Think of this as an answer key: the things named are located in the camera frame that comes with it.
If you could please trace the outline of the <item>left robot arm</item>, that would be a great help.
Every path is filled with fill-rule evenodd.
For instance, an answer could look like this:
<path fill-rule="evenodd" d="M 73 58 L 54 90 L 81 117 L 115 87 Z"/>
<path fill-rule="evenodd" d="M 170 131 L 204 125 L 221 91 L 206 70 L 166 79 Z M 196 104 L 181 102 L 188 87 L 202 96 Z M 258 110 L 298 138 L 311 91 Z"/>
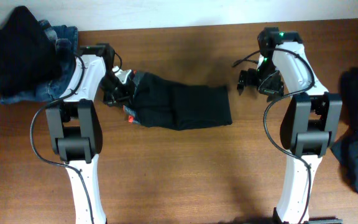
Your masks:
<path fill-rule="evenodd" d="M 73 76 L 59 99 L 46 107 L 53 152 L 66 169 L 76 223 L 106 224 L 98 182 L 103 133 L 94 101 L 102 91 L 107 106 L 124 106 L 134 94 L 132 70 L 114 65 L 118 56 L 105 43 L 80 47 Z"/>

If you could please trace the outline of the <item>black pants red waistband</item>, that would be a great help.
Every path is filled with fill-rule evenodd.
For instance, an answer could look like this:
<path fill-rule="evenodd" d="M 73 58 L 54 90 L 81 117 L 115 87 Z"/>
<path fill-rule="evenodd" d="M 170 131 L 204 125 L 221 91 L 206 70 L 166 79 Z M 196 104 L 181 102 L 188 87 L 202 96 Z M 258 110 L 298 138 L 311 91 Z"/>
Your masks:
<path fill-rule="evenodd" d="M 129 121 L 182 131 L 232 124 L 226 86 L 186 85 L 137 72 L 133 98 L 123 107 Z"/>

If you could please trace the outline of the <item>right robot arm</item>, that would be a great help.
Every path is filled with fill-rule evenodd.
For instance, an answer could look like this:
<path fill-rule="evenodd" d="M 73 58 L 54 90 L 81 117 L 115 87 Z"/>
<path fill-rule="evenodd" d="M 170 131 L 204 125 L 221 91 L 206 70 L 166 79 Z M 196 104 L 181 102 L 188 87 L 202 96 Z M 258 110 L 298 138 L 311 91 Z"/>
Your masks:
<path fill-rule="evenodd" d="M 273 210 L 272 223 L 313 223 L 308 210 L 316 171 L 334 143 L 342 100 L 319 81 L 305 54 L 297 32 L 282 32 L 266 27 L 258 36 L 256 68 L 239 74 L 237 90 L 256 87 L 269 103 L 262 118 L 275 103 L 290 99 L 280 126 L 280 144 L 269 141 L 286 155 L 283 190 Z"/>

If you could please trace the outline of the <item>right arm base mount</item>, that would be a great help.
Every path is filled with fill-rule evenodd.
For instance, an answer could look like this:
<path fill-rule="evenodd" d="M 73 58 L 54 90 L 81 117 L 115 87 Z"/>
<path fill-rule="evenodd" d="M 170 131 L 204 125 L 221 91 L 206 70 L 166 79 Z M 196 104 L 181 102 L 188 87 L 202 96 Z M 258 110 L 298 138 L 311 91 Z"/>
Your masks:
<path fill-rule="evenodd" d="M 272 221 L 274 224 L 290 224 L 290 222 L 280 219 L 276 207 L 273 209 Z M 344 222 L 342 219 L 338 218 L 313 218 L 309 221 L 303 221 L 301 224 L 344 224 Z"/>

